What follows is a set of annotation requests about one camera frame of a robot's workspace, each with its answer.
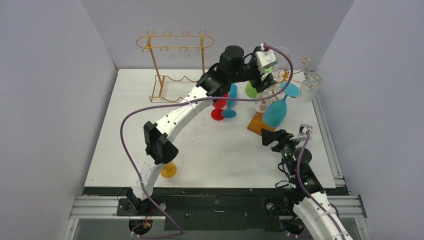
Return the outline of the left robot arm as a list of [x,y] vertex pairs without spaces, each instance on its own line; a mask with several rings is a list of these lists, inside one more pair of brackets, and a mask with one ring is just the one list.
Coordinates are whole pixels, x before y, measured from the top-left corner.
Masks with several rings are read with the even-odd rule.
[[228,95],[232,84],[249,82],[258,93],[275,85],[271,70],[277,63],[274,51],[264,44],[255,47],[248,55],[240,46],[227,46],[219,61],[200,77],[178,108],[156,122],[144,124],[146,158],[135,186],[126,194],[129,208],[136,215],[143,215],[149,210],[147,198],[153,194],[162,167],[179,153],[173,141],[180,131],[201,111]]

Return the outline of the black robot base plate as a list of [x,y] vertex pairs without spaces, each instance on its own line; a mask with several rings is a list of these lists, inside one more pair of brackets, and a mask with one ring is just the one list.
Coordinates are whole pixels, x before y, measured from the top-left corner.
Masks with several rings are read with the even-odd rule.
[[119,217],[131,217],[142,230],[164,221],[166,231],[279,231],[279,218],[295,216],[294,206],[305,197],[293,189],[159,188],[155,201],[139,200],[131,188],[117,193]]

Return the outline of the small clear front wine glass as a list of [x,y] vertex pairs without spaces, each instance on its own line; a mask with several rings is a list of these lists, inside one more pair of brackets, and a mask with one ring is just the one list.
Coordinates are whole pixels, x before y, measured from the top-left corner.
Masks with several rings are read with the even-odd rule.
[[290,52],[287,48],[282,46],[275,46],[274,47],[274,55],[276,57],[276,64],[272,67],[273,71],[280,71],[280,70],[290,70],[290,64],[288,63],[287,59],[281,54],[284,53],[288,58],[290,57]]

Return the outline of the red plastic goblet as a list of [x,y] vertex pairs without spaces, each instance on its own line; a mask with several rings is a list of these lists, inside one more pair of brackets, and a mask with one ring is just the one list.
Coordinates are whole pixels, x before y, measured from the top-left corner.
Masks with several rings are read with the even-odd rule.
[[223,116],[223,111],[224,107],[227,105],[227,101],[227,99],[218,99],[212,104],[213,110],[211,111],[210,115],[213,120],[221,121],[225,118]]

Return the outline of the tall gold wire glass rack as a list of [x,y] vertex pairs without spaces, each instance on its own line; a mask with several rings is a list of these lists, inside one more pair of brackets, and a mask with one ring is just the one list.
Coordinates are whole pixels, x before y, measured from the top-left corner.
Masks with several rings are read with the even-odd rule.
[[197,34],[192,34],[189,30],[182,30],[180,34],[173,34],[171,30],[165,30],[163,33],[157,34],[153,29],[149,29],[145,35],[136,40],[135,44],[143,53],[150,54],[155,70],[154,84],[149,101],[151,103],[154,101],[176,103],[182,97],[179,96],[176,99],[166,97],[167,83],[195,83],[197,80],[186,74],[175,78],[163,73],[159,68],[155,53],[166,53],[173,50],[185,53],[189,50],[196,50],[200,54],[201,71],[204,74],[206,72],[205,51],[215,44],[215,39],[208,35],[208,32],[204,29],[199,30]]

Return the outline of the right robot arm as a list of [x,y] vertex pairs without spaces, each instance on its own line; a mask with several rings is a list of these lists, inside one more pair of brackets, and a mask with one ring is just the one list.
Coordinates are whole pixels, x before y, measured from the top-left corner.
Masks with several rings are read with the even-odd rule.
[[298,134],[284,129],[262,128],[260,132],[262,145],[276,142],[270,149],[281,155],[278,168],[286,175],[288,186],[287,196],[282,199],[283,209],[298,217],[315,240],[352,239],[310,167],[313,156],[307,144],[312,138],[312,126],[300,125]]

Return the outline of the gold hook rack wooden base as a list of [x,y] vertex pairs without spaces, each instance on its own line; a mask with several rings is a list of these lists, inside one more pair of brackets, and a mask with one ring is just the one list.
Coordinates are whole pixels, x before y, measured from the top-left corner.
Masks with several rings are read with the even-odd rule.
[[[277,81],[277,84],[274,85],[274,86],[272,86],[272,87],[269,87],[265,91],[272,91],[273,94],[275,94],[282,87],[284,87],[285,84],[287,83],[288,78],[290,76],[290,71],[289,70],[276,70],[276,71],[272,71],[272,75],[273,75],[274,79]],[[291,82],[290,82],[290,84],[296,85],[301,90],[301,83],[303,81],[292,79]],[[279,100],[280,100],[280,99],[282,99],[284,97],[284,95],[285,94],[283,92],[283,93],[278,94],[278,95],[276,95],[274,97],[278,97]],[[288,97],[286,99],[286,104],[287,104],[287,100],[288,99],[290,99],[290,98],[292,98],[292,99],[300,99],[301,98],[301,95],[299,97],[296,97],[296,98],[294,98],[294,97]],[[269,131],[274,131],[277,127],[269,127],[269,126],[267,126],[263,122],[263,114],[264,113],[256,112],[255,115],[253,116],[253,118],[251,119],[250,123],[248,124],[247,129],[250,130],[250,131],[252,131],[252,132],[254,132],[254,133],[256,133],[256,134],[258,134],[258,135],[261,134],[261,129],[266,129],[266,130],[269,130]]]

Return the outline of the clear patterned wine glass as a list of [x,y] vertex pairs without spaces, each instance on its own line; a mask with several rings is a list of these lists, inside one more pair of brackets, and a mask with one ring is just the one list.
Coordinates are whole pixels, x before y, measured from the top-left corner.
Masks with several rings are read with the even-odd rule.
[[318,93],[319,87],[323,82],[323,76],[317,71],[311,71],[305,77],[305,80],[301,83],[301,97],[300,99],[305,102],[311,102],[316,94]]

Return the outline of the green plastic goblet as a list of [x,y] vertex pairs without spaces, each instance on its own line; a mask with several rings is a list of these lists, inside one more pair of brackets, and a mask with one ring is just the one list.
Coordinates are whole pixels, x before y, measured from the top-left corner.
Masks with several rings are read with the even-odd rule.
[[272,71],[265,74],[259,72],[259,75],[255,76],[253,80],[248,80],[246,82],[245,93],[249,98],[255,99],[258,93],[276,84]]

